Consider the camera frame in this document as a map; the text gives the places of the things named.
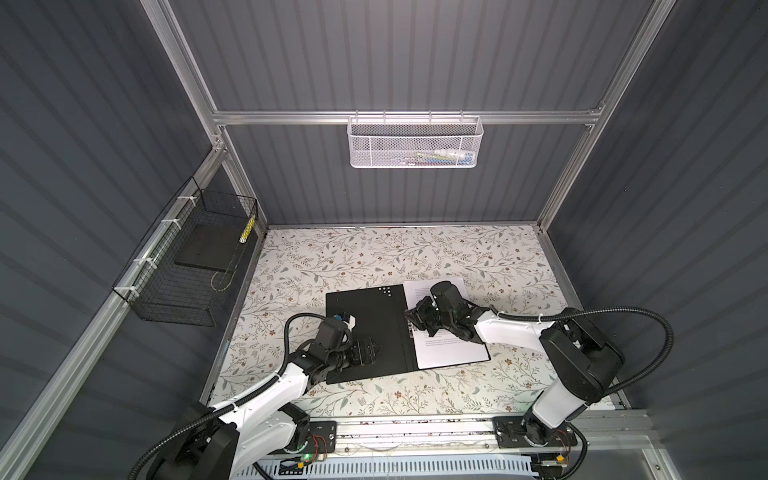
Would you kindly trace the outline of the grey folder with black inside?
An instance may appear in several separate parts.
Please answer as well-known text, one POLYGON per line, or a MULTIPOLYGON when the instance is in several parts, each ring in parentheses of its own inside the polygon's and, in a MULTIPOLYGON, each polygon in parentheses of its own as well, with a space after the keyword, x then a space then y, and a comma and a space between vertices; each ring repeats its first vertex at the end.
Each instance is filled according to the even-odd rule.
POLYGON ((343 312, 356 318, 353 338, 372 338, 380 351, 376 360, 330 374, 326 382, 338 384, 419 371, 410 336, 403 284, 332 292, 326 295, 326 314, 343 312))

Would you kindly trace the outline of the printed sheet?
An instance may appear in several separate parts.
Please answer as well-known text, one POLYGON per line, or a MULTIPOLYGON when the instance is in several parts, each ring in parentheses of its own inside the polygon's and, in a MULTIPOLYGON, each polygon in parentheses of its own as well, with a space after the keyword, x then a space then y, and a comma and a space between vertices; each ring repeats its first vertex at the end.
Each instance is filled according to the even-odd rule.
MULTIPOLYGON (((431 287, 443 281, 433 280, 406 281, 403 283, 408 309, 414 308, 426 296, 430 296, 431 287)), ((450 332, 441 329, 430 337, 426 331, 417 330, 408 323, 410 336, 415 348, 416 365, 419 370, 452 367, 464 364, 486 362, 490 360, 487 347, 459 339, 450 332)))

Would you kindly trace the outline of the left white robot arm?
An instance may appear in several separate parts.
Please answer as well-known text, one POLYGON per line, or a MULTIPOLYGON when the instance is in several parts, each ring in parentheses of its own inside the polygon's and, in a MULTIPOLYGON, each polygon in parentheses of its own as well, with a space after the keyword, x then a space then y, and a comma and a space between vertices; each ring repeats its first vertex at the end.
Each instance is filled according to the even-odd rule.
POLYGON ((283 330, 283 359, 276 372, 212 407, 196 406, 144 453, 130 470, 136 479, 229 479, 267 454, 297 448, 308 436, 309 415, 293 402, 351 367, 373 364, 380 346, 353 335, 351 315, 299 313, 283 330))

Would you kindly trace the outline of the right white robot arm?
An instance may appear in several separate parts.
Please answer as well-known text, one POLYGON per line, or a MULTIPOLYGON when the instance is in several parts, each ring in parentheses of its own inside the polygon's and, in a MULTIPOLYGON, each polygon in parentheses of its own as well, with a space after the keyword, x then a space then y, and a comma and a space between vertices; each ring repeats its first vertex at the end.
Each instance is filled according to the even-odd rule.
POLYGON ((625 362, 590 314, 574 308, 553 316, 516 316, 475 304, 448 280, 421 297, 408 292, 406 305, 408 323, 431 336, 447 331, 465 343, 522 347, 546 356, 555 379, 525 412, 520 427, 533 446, 547 445, 568 421, 607 396, 625 362))

